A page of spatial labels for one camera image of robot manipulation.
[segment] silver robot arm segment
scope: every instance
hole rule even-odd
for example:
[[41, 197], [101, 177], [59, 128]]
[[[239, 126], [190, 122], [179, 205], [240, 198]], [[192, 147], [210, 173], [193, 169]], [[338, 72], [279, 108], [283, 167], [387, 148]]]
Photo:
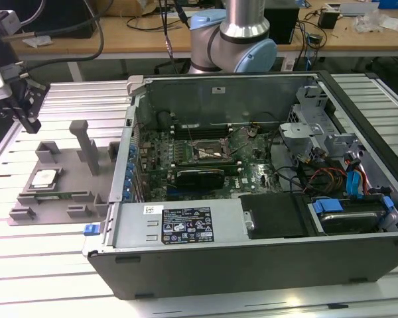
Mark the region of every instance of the silver robot arm segment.
[[229, 0], [226, 10], [213, 9], [192, 17], [191, 74], [268, 72], [277, 45], [268, 38], [265, 0]]

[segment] blue latch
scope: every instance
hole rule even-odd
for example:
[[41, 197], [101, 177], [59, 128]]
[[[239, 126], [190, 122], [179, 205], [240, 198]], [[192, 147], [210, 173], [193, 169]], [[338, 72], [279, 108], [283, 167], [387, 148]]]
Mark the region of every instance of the blue latch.
[[133, 170], [134, 170], [134, 168], [135, 168], [135, 165], [134, 165], [134, 163], [132, 163], [132, 162], [128, 162], [128, 163], [127, 163], [127, 169], [129, 169], [129, 170], [133, 171]]
[[323, 212], [342, 212], [344, 210], [338, 199], [319, 199], [312, 206], [317, 214]]
[[137, 152], [137, 147], [134, 144], [130, 144], [130, 148], [128, 151], [128, 154], [130, 157], [134, 157], [136, 155]]
[[386, 208], [388, 211], [392, 211], [394, 208], [394, 204], [392, 202], [392, 199], [390, 197], [383, 197], [383, 202], [386, 205]]
[[346, 177], [346, 193], [348, 195], [354, 195], [358, 198], [363, 197], [362, 194], [358, 193], [358, 187], [360, 186], [360, 182], [360, 173], [355, 170], [349, 171]]
[[85, 237], [92, 237], [94, 235], [99, 235], [100, 226], [98, 224], [87, 224], [86, 227], [84, 227], [84, 231], [82, 234], [84, 234]]

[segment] white paper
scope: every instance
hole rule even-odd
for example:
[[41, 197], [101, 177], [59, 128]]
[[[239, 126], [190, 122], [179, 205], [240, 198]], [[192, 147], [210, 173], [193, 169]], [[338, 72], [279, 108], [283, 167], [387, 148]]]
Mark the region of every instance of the white paper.
[[396, 30], [398, 27], [398, 19], [387, 17], [383, 22], [380, 24], [383, 28], [390, 28], [391, 30]]
[[22, 42], [28, 44], [29, 46], [32, 46], [33, 48], [38, 48], [39, 46], [49, 45], [53, 43], [49, 35], [38, 36], [35, 38], [26, 38], [22, 40]]

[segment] blue tab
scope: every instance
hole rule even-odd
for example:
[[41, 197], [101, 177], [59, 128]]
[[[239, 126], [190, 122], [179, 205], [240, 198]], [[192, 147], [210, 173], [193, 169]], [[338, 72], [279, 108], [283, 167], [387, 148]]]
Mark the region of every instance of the blue tab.
[[354, 195], [358, 198], [363, 197], [362, 194], [358, 193], [360, 182], [361, 175], [355, 170], [349, 171], [346, 178], [346, 193], [348, 195]]
[[342, 212], [344, 210], [338, 199], [320, 199], [315, 201], [312, 206], [317, 214], [323, 212]]
[[136, 155], [137, 152], [137, 147], [134, 144], [130, 144], [130, 148], [128, 151], [128, 154], [130, 157], [134, 157]]
[[314, 202], [312, 206], [314, 207], [314, 210], [317, 214], [323, 213], [323, 206], [319, 201]]
[[127, 163], [127, 168], [130, 169], [131, 171], [133, 171], [135, 168], [134, 163], [132, 163], [132, 162]]
[[128, 200], [130, 198], [130, 191], [128, 188], [124, 188], [124, 190], [122, 191], [122, 196]]
[[85, 237], [92, 237], [94, 235], [99, 235], [100, 226], [98, 224], [87, 224], [86, 227], [84, 227], [84, 231], [82, 234], [84, 234]]
[[133, 172], [131, 170], [126, 170], [125, 171], [125, 176], [129, 179], [133, 177]]
[[392, 202], [392, 199], [390, 197], [383, 197], [383, 202], [386, 205], [386, 208], [388, 211], [392, 211], [394, 208], [394, 204]]

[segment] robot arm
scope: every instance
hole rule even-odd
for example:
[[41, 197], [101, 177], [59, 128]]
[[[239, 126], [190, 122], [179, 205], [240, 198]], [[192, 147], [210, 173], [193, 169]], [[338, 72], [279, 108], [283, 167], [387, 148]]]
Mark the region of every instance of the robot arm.
[[214, 9], [192, 17], [190, 73], [268, 72], [277, 46], [268, 38], [265, 0], [227, 0], [226, 10]]
[[1, 40], [20, 28], [14, 11], [0, 11], [0, 110], [2, 116], [10, 115], [20, 122], [28, 133], [37, 133], [41, 127], [37, 115], [47, 87], [26, 78], [28, 74], [21, 72], [22, 62], [12, 46]]

